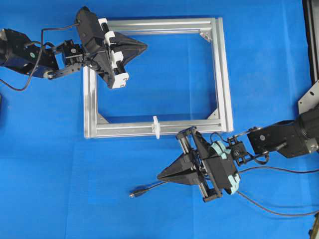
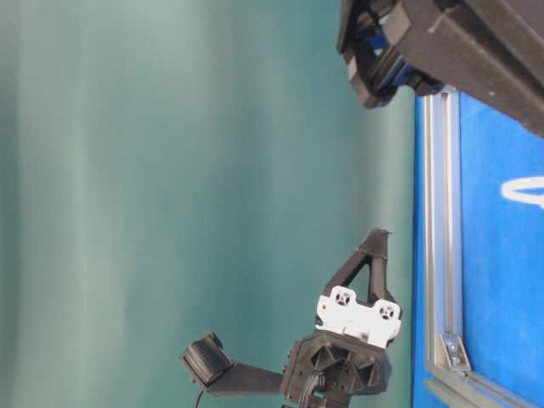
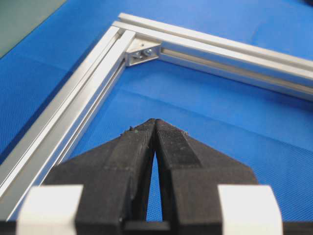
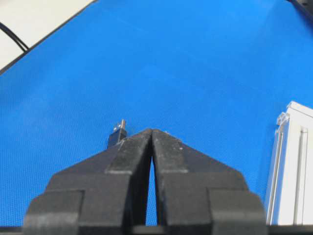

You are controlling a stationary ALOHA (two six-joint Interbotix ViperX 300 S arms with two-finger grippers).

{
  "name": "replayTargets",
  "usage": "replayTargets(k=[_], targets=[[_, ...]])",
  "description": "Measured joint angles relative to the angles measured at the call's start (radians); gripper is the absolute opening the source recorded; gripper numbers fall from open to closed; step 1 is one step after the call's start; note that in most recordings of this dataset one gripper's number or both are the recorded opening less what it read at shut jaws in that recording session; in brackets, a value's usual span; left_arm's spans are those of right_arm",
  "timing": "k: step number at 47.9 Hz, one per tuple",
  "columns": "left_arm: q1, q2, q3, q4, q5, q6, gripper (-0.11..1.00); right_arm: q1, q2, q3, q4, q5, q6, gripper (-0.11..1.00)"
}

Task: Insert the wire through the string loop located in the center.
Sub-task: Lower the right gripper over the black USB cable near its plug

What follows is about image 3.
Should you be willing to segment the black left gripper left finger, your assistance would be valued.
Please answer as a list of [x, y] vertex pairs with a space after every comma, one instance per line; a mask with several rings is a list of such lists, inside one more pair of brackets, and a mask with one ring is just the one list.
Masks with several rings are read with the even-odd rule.
[[120, 235], [147, 213], [155, 119], [54, 166], [20, 210], [19, 235]]

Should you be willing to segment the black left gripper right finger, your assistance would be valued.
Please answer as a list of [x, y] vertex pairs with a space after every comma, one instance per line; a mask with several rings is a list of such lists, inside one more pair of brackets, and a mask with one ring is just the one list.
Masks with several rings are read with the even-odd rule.
[[156, 120], [163, 217], [179, 235], [280, 235], [281, 212], [270, 186], [252, 169]]

